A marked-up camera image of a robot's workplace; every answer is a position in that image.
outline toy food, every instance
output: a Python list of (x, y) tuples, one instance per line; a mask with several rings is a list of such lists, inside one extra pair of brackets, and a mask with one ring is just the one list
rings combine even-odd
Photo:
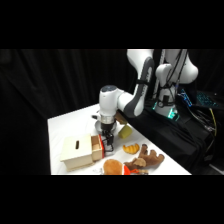
[(157, 154), (154, 150), (151, 150), (150, 155), (148, 155), (147, 149), (148, 146), (143, 144), (139, 157), (135, 158), (130, 163), (124, 163), (129, 170), (142, 169), (148, 166), (159, 165), (164, 161), (165, 157), (163, 155), (159, 155), (157, 157)]
[(140, 146), (138, 144), (135, 144), (135, 145), (131, 145), (131, 146), (128, 146), (126, 147), (125, 145), (123, 146), (123, 149), (126, 153), (129, 153), (129, 154), (136, 154), (139, 150), (140, 150)]
[(104, 169), (104, 175), (131, 175), (131, 173), (134, 174), (139, 174), (139, 175), (148, 175), (148, 171), (147, 170), (132, 170), (130, 171), (129, 168), (127, 166), (125, 166), (124, 164), (120, 163), (117, 160), (107, 160), (104, 163), (103, 166)]
[(128, 136), (130, 136), (132, 134), (132, 129), (128, 126), (125, 125), (121, 131), (118, 133), (118, 136), (122, 139), (127, 138)]

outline yellow object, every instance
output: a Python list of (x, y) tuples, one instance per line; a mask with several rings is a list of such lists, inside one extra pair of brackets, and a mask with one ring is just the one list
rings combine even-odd
[(212, 117), (213, 117), (213, 120), (214, 120), (214, 125), (215, 125), (215, 136), (217, 136), (217, 124), (216, 124), (216, 120), (215, 120), (215, 115), (214, 115), (214, 113), (213, 113), (213, 110), (212, 109), (210, 109), (210, 111), (211, 111), (211, 114), (212, 114)]
[(130, 136), (132, 134), (132, 129), (128, 126), (125, 125), (121, 131), (118, 133), (118, 136), (122, 139), (127, 138), (128, 136)]
[(126, 153), (129, 153), (129, 154), (134, 155), (134, 154), (136, 154), (136, 153), (139, 151), (140, 147), (139, 147), (138, 144), (131, 145), (131, 146), (128, 146), (128, 147), (126, 147), (126, 146), (124, 145), (124, 146), (123, 146), (123, 149), (124, 149), (124, 151), (125, 151)]

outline plush toy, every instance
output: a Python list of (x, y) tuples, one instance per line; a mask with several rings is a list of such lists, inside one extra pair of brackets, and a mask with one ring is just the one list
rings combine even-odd
[(142, 174), (142, 175), (148, 175), (148, 171), (147, 170), (129, 170), (127, 166), (125, 166), (124, 164), (120, 163), (117, 160), (107, 160), (104, 163), (103, 166), (104, 169), (104, 175), (131, 175), (132, 173), (134, 174)]
[(151, 150), (150, 155), (148, 155), (147, 149), (148, 146), (143, 144), (139, 157), (135, 158), (130, 163), (124, 163), (125, 166), (127, 166), (129, 170), (135, 170), (142, 169), (148, 166), (159, 165), (164, 161), (165, 157), (163, 155), (159, 155), (157, 157), (157, 154), (154, 150)]

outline table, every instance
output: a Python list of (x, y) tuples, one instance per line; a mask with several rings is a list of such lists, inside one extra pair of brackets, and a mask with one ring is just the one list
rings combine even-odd
[(96, 120), (91, 118), (92, 114), (96, 114), (99, 111), (99, 105), (94, 105), (81, 109), (72, 113), (68, 113), (59, 117), (55, 117), (48, 120), (48, 132), (50, 142), (50, 163), (52, 175), (99, 175), (96, 170), (103, 167), (103, 164), (108, 159), (115, 159), (121, 163), (130, 162), (136, 155), (129, 155), (122, 149), (123, 145), (129, 146), (138, 143), (147, 144), (149, 151), (154, 149), (157, 154), (163, 154), (165, 160), (159, 166), (150, 167), (148, 169), (149, 175), (190, 175), (183, 167), (171, 159), (161, 149), (155, 146), (152, 142), (146, 139), (133, 127), (133, 133), (126, 139), (120, 139), (118, 132), (122, 129), (122, 125), (118, 124), (118, 127), (114, 133), (114, 149), (115, 154), (104, 158), (96, 162), (94, 166), (76, 170), (73, 172), (67, 172), (64, 163), (60, 162), (60, 155), (63, 148), (64, 139), (70, 136), (82, 135), (90, 133), (92, 136), (97, 135), (95, 130)]

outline green light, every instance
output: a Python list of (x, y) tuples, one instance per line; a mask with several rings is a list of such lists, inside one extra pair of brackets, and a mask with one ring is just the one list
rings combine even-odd
[(173, 108), (170, 110), (168, 118), (173, 119), (175, 117), (175, 113), (173, 112)]
[(153, 110), (155, 110), (155, 109), (156, 109), (156, 105), (157, 105), (157, 102), (155, 103), (154, 107), (152, 108)]

